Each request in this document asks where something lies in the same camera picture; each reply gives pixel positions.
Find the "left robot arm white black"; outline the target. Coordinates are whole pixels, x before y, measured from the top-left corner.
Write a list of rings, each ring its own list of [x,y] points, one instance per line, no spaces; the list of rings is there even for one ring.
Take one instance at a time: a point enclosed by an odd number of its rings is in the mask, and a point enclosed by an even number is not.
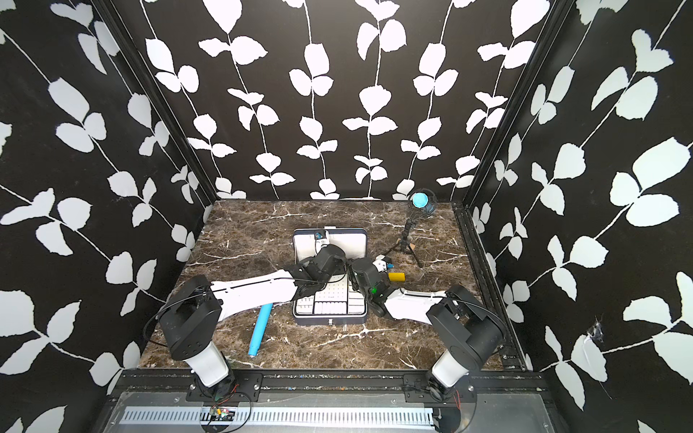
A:
[[[218,323],[246,310],[312,296],[325,289],[334,274],[344,272],[346,263],[340,247],[327,245],[312,257],[259,277],[213,283],[198,275],[184,283],[154,320],[171,358],[193,371],[203,398],[222,402],[237,387],[229,362],[213,342]]]

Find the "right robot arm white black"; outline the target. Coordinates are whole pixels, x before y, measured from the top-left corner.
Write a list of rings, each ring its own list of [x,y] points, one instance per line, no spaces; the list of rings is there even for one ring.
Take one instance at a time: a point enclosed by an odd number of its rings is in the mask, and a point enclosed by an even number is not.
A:
[[[480,370],[506,338],[500,317],[461,285],[444,292],[397,288],[391,285],[386,263],[367,258],[355,259],[346,270],[375,315],[433,327],[446,350],[427,373],[423,389],[438,401],[464,376]]]

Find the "yellow block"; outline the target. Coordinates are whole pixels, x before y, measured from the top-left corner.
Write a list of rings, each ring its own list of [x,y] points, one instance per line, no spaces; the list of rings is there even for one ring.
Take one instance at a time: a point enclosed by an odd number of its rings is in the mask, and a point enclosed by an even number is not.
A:
[[[387,276],[392,283],[404,283],[406,281],[404,272],[388,272]]]

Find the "black mini tripod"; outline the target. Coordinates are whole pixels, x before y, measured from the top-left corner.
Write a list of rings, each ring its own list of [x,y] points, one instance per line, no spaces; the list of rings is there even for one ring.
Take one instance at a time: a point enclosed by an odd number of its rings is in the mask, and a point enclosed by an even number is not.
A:
[[[411,231],[417,226],[422,214],[419,211],[413,211],[410,216],[405,221],[404,229],[402,230],[400,237],[395,242],[395,244],[389,248],[383,256],[388,256],[388,254],[399,252],[402,254],[407,254],[413,257],[415,263],[419,268],[423,267],[422,261],[418,258],[414,251],[414,247],[410,242]]]

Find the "cyan marker pen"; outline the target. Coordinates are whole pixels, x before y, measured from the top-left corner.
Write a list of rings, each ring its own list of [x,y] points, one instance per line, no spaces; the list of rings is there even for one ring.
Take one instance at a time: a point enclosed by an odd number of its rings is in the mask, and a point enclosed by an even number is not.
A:
[[[272,309],[272,303],[268,303],[261,306],[259,310],[256,324],[254,325],[254,331],[248,348],[248,355],[250,357],[256,357],[259,352],[259,349],[263,342],[263,337],[265,336],[265,330],[268,321],[271,317]]]

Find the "cyan ball on tripod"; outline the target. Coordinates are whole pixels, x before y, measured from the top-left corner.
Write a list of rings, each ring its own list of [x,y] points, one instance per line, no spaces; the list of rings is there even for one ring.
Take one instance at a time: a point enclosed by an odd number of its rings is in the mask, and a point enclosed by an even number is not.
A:
[[[414,218],[429,218],[438,207],[438,200],[430,189],[417,189],[410,198],[411,215]]]

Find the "small circuit board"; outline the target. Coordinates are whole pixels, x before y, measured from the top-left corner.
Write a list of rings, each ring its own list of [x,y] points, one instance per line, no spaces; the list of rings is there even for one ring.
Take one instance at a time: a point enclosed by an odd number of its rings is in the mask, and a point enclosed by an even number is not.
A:
[[[236,412],[230,408],[216,408],[209,411],[209,423],[211,422],[231,422],[234,420]]]

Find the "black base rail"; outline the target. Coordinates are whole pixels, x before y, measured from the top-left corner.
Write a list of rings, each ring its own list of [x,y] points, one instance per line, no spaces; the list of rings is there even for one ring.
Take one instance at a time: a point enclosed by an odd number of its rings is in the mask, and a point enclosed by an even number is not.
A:
[[[394,393],[406,402],[448,404],[459,397],[473,402],[481,394],[548,393],[537,373],[481,371],[451,388],[435,384],[426,370],[268,370],[233,369],[230,388],[259,402],[263,393]]]

